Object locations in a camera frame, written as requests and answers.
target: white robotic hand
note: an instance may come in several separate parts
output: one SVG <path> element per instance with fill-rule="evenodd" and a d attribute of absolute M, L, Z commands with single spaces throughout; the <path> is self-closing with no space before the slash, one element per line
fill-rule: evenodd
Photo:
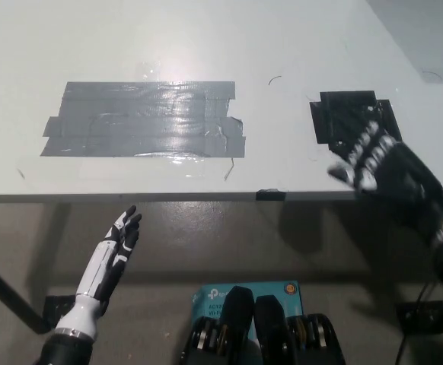
<path fill-rule="evenodd" d="M 107 310 L 139 238 L 142 216 L 132 217 L 135 210 L 133 205 L 123 212 L 98 243 L 76 290 L 75 305 L 59 320 L 55 333 L 96 340 L 97 320 Z"/>
<path fill-rule="evenodd" d="M 86 295 L 106 303 L 132 254 L 139 238 L 139 221 L 142 216 L 135 213 L 133 205 L 115 221 L 104 240 L 98 243 L 81 283 L 77 295 Z"/>

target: black tape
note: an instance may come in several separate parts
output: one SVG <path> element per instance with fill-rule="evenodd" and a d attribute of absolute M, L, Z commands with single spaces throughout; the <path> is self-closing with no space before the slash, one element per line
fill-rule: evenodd
<path fill-rule="evenodd" d="M 402 141 L 399 126 L 389 100 L 377 100 L 374 91 L 329 91 L 320 93 L 320 102 L 310 102 L 314 132 L 318 144 L 328 144 L 331 151 L 342 148 L 342 129 L 336 111 L 348 109 L 362 118 L 375 120 L 381 127 Z"/>
<path fill-rule="evenodd" d="M 255 195 L 256 202 L 283 202 L 285 201 L 285 192 L 278 189 L 259 190 Z"/>

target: orange logo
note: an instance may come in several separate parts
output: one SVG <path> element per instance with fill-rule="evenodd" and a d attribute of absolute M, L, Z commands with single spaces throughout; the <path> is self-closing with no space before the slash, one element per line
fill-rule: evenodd
<path fill-rule="evenodd" d="M 289 284 L 285 285 L 284 291 L 289 295 L 293 295 L 293 294 L 296 294 L 298 289 L 296 288 L 296 286 L 293 283 L 289 283 Z"/>

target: gray duct tape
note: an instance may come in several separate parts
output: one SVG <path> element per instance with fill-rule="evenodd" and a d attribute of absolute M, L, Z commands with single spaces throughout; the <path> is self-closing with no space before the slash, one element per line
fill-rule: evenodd
<path fill-rule="evenodd" d="M 103 114 L 96 119 L 64 120 L 51 117 L 44 137 L 108 137 L 108 136 L 242 136 L 243 125 L 235 118 L 131 117 Z"/>
<path fill-rule="evenodd" d="M 189 116 L 216 118 L 227 116 L 228 100 L 63 100 L 59 116 L 86 120 L 103 114 L 127 116 Z"/>
<path fill-rule="evenodd" d="M 233 82 L 70 82 L 42 155 L 243 157 L 234 98 Z"/>
<path fill-rule="evenodd" d="M 204 82 L 69 82 L 64 100 L 235 99 L 235 83 Z"/>
<path fill-rule="evenodd" d="M 244 157 L 244 147 L 245 137 L 51 137 L 42 156 Z"/>

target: metal bracket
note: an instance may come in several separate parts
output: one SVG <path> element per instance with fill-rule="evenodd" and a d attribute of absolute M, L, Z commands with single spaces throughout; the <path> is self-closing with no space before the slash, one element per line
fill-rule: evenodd
<path fill-rule="evenodd" d="M 405 335 L 440 335 L 443 333 L 443 300 L 396 304 L 397 320 Z"/>

